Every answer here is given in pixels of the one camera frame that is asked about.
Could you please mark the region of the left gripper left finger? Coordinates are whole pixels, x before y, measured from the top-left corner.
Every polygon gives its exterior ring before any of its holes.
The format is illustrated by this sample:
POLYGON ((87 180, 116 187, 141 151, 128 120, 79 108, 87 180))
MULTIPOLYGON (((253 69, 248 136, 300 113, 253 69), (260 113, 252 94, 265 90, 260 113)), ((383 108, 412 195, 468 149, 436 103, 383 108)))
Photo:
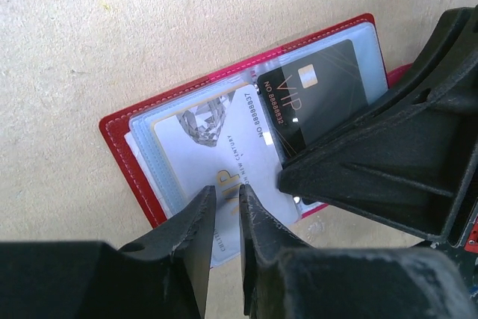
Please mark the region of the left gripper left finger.
POLYGON ((101 241, 1 244, 3 318, 203 318, 216 191, 113 248, 101 241))

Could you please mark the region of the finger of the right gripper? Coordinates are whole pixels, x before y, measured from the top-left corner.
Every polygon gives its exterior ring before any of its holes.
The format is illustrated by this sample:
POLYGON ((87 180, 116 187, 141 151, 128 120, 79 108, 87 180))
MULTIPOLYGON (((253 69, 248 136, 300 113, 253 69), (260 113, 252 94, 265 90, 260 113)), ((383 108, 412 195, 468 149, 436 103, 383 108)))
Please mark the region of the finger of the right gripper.
POLYGON ((406 71, 401 72, 384 98, 401 99, 424 81, 451 50, 476 12, 477 7, 459 7, 443 12, 420 54, 406 71))
POLYGON ((477 165, 477 62, 442 61, 406 92, 289 161, 279 190, 445 241, 477 165))

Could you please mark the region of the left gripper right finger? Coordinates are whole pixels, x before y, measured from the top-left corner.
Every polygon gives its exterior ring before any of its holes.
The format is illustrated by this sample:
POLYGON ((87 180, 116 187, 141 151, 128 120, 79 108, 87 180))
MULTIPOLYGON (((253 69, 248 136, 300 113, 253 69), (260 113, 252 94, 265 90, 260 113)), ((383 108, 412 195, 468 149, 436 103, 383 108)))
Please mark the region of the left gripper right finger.
POLYGON ((242 185, 243 311, 250 318, 463 318, 465 284, 424 247, 318 249, 242 185))

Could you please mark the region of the white VIP card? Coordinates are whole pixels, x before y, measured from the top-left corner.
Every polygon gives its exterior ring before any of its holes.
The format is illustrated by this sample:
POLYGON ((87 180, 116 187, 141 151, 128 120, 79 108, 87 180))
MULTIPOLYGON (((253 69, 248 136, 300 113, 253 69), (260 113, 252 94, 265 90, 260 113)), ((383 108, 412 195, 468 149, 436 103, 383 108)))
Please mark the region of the white VIP card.
POLYGON ((277 188, 281 161, 253 85, 229 86, 167 109, 149 129, 172 176, 173 199, 190 200, 206 185, 216 190, 212 266, 240 252, 241 185, 250 185, 281 223, 299 219, 292 197, 277 188))

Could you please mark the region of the red leather card holder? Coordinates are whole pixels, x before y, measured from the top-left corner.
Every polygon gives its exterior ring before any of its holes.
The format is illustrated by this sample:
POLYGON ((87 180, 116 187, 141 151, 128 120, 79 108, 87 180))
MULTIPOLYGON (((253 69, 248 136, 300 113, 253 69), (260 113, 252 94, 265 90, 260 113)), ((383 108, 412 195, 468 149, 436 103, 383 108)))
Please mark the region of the red leather card holder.
POLYGON ((274 49, 238 61, 103 117, 99 122, 99 130, 150 225, 153 228, 160 226, 172 215, 162 200, 162 193, 152 184, 149 179, 150 175, 146 172, 144 157, 140 154, 140 149, 130 133, 129 120, 131 117, 155 106, 196 93, 201 89, 209 90, 213 84, 222 81, 228 75, 234 75, 251 66, 263 64, 265 61, 275 60, 280 55, 287 54, 315 41, 326 39, 365 22, 371 24, 372 27, 376 26, 373 15, 363 13, 323 30, 296 38, 289 43, 283 43, 274 49))

